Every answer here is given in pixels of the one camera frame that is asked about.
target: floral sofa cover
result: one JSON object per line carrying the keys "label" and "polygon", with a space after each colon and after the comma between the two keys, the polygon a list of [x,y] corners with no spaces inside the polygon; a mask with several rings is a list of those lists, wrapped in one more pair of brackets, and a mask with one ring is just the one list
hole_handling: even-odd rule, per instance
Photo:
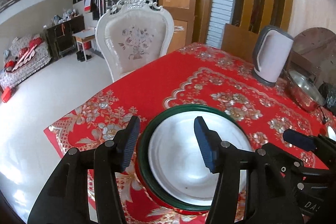
{"label": "floral sofa cover", "polygon": [[[40,37],[37,35],[27,35],[21,37],[20,39],[15,39],[11,46],[9,47],[10,54],[4,60],[4,64],[10,60],[15,60],[18,56],[20,50],[24,47],[28,47],[29,41]],[[42,44],[38,45],[35,49],[35,54],[27,63],[23,64],[20,68],[11,72],[10,70],[2,70],[0,73],[0,85],[3,89],[6,87],[13,88],[20,84],[22,81],[27,79],[29,76],[33,75],[35,72],[46,66],[50,60],[51,56],[48,50],[48,44],[43,41]]]}

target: black plastic bag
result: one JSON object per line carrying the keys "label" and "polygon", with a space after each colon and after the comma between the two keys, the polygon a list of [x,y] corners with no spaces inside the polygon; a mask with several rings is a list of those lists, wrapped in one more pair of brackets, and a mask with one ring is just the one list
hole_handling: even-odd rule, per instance
{"label": "black plastic bag", "polygon": [[319,87],[319,92],[325,99],[324,107],[336,116],[336,86],[329,83],[323,83]]}

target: white floor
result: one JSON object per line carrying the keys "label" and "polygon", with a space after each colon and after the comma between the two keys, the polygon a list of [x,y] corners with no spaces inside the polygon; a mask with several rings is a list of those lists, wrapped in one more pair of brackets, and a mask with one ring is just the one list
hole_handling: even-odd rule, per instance
{"label": "white floor", "polygon": [[[0,190],[27,222],[45,182],[60,161],[43,130],[112,82],[107,64],[66,56],[32,75],[0,101]],[[95,211],[90,208],[92,220]]]}

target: shoes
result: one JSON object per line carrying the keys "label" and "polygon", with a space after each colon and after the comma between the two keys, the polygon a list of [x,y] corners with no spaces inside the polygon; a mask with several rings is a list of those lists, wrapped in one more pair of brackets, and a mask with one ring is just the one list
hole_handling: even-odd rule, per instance
{"label": "shoes", "polygon": [[[84,62],[85,61],[85,57],[84,57],[84,52],[83,51],[79,51],[76,53],[77,54],[77,60]],[[90,60],[92,58],[91,55],[86,55],[86,60]]]}

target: red tablecloth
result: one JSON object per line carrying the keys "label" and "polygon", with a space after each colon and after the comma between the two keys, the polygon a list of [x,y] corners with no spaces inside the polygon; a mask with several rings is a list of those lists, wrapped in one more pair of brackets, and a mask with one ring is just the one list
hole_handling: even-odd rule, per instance
{"label": "red tablecloth", "polygon": [[[204,104],[234,118],[244,129],[254,149],[271,142],[302,159],[305,166],[323,168],[312,153],[304,152],[282,138],[287,128],[306,135],[325,135],[329,118],[322,125],[321,110],[306,113],[284,93],[285,81],[266,87],[251,75],[252,65],[209,46],[192,44],[168,54],[106,87],[45,129],[62,157],[71,147],[96,148],[125,128],[132,115],[141,118],[141,131],[165,109],[181,104]],[[119,193],[128,223],[204,223],[203,216],[183,216],[160,207],[148,196],[134,172],[136,155],[123,174],[117,174]],[[88,193],[94,206],[93,174],[88,174]],[[241,194],[236,219],[244,208]]]}

